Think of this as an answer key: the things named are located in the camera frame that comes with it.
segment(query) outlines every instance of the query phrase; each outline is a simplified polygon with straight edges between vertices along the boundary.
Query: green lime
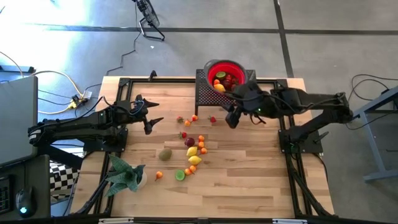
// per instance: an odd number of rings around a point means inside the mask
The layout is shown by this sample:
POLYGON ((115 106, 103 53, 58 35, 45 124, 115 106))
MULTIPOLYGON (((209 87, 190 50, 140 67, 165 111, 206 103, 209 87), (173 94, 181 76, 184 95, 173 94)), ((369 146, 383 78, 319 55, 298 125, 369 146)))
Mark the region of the green lime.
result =
POLYGON ((183 181, 185 178, 185 173, 182 170, 175 171, 175 178, 179 181, 183 181))
POLYGON ((217 72, 216 77, 220 80, 223 80, 226 76, 225 72, 217 72))

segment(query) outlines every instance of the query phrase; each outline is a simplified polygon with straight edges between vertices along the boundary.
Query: checkered mat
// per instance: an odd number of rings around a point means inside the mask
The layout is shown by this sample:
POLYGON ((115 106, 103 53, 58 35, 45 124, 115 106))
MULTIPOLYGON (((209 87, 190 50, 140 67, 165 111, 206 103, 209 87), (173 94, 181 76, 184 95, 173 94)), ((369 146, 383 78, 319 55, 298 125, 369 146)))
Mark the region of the checkered mat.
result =
POLYGON ((58 164, 53 161, 50 163, 50 192, 52 201, 57 201, 70 196, 73 182, 79 176, 78 169, 58 164))

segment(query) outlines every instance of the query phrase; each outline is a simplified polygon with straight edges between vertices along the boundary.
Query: floor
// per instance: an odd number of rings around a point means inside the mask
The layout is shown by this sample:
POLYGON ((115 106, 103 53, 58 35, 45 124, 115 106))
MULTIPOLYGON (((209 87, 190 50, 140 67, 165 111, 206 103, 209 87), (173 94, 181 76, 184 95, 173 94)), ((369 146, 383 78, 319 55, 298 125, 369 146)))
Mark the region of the floor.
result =
MULTIPOLYGON (((360 73, 398 78, 395 0, 152 0, 152 4, 165 42, 139 37, 137 51, 124 57, 124 68, 109 75, 146 76, 152 70, 160 76, 194 75, 210 59, 228 58, 255 69, 259 77, 304 78, 307 91, 313 93, 349 93, 351 78, 360 73)), ((19 65, 69 74, 81 91, 101 83, 107 70, 119 66, 121 55, 133 49, 138 34, 132 1, 36 0, 21 7, 0 0, 0 5, 6 6, 0 14, 1 51, 19 65)), ((1 57, 0 63, 11 62, 1 57)), ((1 80, 6 78, 17 75, 0 73, 1 80)), ((397 85, 383 83, 390 88, 397 85)), ((66 78, 57 74, 39 75, 39 88, 75 94, 66 78)), ((91 90, 94 95, 99 92, 98 87, 91 90)), ((365 82, 358 93, 375 98, 383 90, 380 84, 365 82)), ((39 96, 60 103, 67 100, 42 92, 39 96)), ((354 96, 350 103, 355 110, 366 101, 354 96)), ((57 111, 64 106, 40 101, 39 108, 57 111)), ((77 115, 84 112, 81 108, 77 115)), ((74 116, 74 111, 67 111, 40 114, 39 119, 74 116)), ((386 129, 379 129, 382 136, 386 129)), ((322 131, 330 132, 322 143, 336 214, 396 222, 398 179, 370 184, 362 180, 376 171, 364 131, 338 124, 322 131)), ((398 153, 386 153, 383 147, 381 151, 387 166, 398 168, 398 153)))

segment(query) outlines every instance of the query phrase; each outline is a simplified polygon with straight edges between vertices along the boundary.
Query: computer mouse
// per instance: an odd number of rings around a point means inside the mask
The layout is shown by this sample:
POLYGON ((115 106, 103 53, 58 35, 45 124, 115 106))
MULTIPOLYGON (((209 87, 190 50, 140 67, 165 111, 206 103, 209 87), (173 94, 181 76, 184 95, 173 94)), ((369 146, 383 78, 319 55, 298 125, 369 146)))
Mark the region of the computer mouse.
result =
POLYGON ((25 186, 16 194, 16 207, 22 218, 28 218, 36 212, 37 204, 34 196, 33 187, 25 186))

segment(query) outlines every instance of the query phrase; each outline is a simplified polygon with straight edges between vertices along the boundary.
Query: wooden table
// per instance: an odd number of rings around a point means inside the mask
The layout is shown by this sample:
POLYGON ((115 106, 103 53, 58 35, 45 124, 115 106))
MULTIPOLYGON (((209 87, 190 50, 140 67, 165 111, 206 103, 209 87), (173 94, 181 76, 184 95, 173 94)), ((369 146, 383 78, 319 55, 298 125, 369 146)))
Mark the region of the wooden table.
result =
MULTIPOLYGON (((104 77, 99 95, 114 101, 119 79, 104 77)), ((287 80, 290 87, 305 89, 303 79, 287 80)), ((271 86, 261 85, 261 88, 269 90, 271 86)), ((148 136, 142 123, 127 126, 129 137, 121 158, 133 166, 145 164, 148 181, 136 193, 125 189, 115 196, 113 217, 294 217, 285 157, 280 153, 277 137, 278 119, 253 125, 248 116, 242 116, 238 127, 230 129, 224 120, 226 111, 201 106, 199 120, 185 127, 176 122, 176 117, 190 118, 194 114, 195 84, 137 83, 133 86, 132 99, 137 94, 160 103, 149 108, 148 119, 163 116, 164 120, 156 124, 148 136), (215 116, 217 122, 211 124, 207 119, 209 115, 215 116), (203 135, 208 149, 208 154, 201 156, 203 160, 196 175, 182 182, 174 177, 176 169, 189 166, 187 148, 177 136, 180 131, 194 139, 203 135), (166 162, 157 158, 165 148, 173 150, 171 160, 166 162), (158 170, 164 177, 155 182, 158 170)), ((105 107, 102 101, 96 109, 105 107)), ((311 118, 311 113, 306 112, 295 116, 295 122, 303 124, 311 118)), ((95 152, 84 160, 72 212, 81 208, 97 188, 103 157, 103 152, 95 152)), ((314 155, 304 154, 303 164, 308 187, 325 209, 333 213, 321 162, 314 155)), ((298 195, 301 209, 305 211, 299 190, 298 195)))

